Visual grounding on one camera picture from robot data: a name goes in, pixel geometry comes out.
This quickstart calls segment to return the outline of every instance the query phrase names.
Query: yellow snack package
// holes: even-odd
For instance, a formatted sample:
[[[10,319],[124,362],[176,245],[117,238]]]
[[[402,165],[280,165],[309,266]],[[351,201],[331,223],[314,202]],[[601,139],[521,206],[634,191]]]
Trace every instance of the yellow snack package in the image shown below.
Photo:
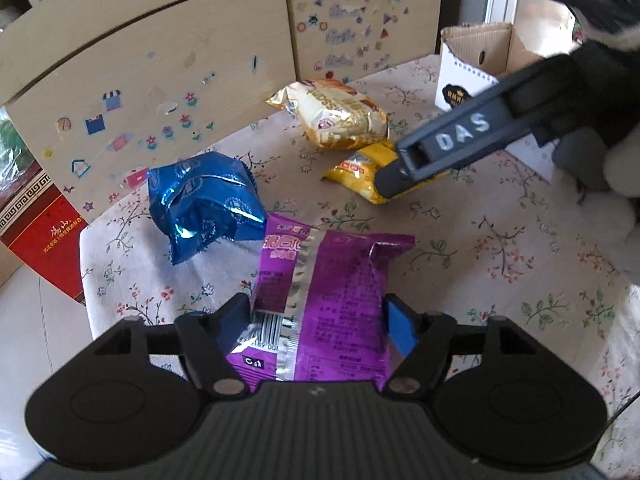
[[[389,199],[384,198],[378,193],[374,185],[374,178],[380,168],[388,166],[396,160],[396,158],[398,158],[398,154],[394,149],[393,143],[389,140],[382,140],[361,148],[347,160],[342,161],[338,166],[332,167],[322,177],[342,184],[344,187],[348,187],[369,200],[372,204],[383,204],[389,202]],[[440,173],[427,181],[416,184],[411,189],[408,189],[396,197],[406,195],[414,189],[434,182],[447,173],[448,172]]]
[[[267,103],[294,114],[321,148],[356,150],[388,139],[386,114],[378,105],[333,79],[296,81]]]

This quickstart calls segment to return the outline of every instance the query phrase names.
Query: metal pivot screw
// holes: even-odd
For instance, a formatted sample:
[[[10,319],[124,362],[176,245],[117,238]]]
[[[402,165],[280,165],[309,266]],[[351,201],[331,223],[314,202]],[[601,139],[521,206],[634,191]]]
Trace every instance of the metal pivot screw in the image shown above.
[[[388,386],[393,393],[402,395],[414,394],[420,389],[420,383],[412,377],[396,377]]]
[[[220,379],[213,384],[213,390],[220,395],[233,396],[242,393],[244,383],[237,379]]]

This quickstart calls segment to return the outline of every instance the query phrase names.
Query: snack package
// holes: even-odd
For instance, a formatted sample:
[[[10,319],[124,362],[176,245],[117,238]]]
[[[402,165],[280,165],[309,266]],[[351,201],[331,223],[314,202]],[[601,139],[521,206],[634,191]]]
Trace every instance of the snack package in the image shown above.
[[[366,198],[372,204],[383,204],[389,201],[384,198],[374,184],[376,172],[384,167],[388,166],[394,160],[398,158],[398,154],[394,149],[394,145],[389,140],[381,140],[370,146],[359,149],[347,160],[342,161],[337,166],[332,167],[322,177],[333,180],[338,184],[342,184],[344,187],[348,187],[352,191],[355,191],[360,196]],[[444,176],[445,173],[436,175],[420,184],[416,184],[411,189],[398,195],[405,195],[414,189],[418,189],[425,184],[434,182]]]
[[[321,148],[356,150],[388,138],[386,114],[378,105],[333,79],[296,81],[267,102],[295,115]]]
[[[149,170],[149,213],[179,264],[217,238],[261,240],[266,213],[244,162],[218,152]]]
[[[252,390],[273,379],[382,387],[387,267],[414,245],[409,235],[322,232],[270,214],[252,322],[228,361]]]

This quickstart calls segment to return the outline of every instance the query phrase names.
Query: tablecloth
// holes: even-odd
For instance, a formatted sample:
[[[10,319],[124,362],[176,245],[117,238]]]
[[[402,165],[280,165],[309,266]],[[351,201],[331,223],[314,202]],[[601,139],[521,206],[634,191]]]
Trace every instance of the tablecloth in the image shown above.
[[[433,105],[438,63],[430,56],[352,84],[388,112],[397,139],[439,115]],[[611,413],[640,389],[640,288],[583,234],[575,205],[553,203],[549,184],[507,152],[373,206],[321,179],[349,153],[317,149],[286,112],[211,149],[245,161],[268,211],[322,229],[415,234],[416,247],[391,265],[388,291],[417,310],[441,310],[467,324],[508,316],[591,381]],[[141,187],[81,235],[94,337],[123,316],[169,323],[251,292],[259,250],[260,242],[221,240],[172,267]],[[477,362],[455,358],[452,371]],[[171,358],[154,363],[179,372]],[[610,427],[594,463],[612,478],[639,475],[639,440],[640,402]]]

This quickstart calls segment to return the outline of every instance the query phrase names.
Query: clear plastic bag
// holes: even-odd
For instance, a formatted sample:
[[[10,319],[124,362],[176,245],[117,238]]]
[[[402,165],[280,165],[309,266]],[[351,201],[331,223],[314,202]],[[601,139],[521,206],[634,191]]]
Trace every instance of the clear plastic bag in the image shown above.
[[[0,191],[11,186],[34,160],[4,107],[0,108]]]

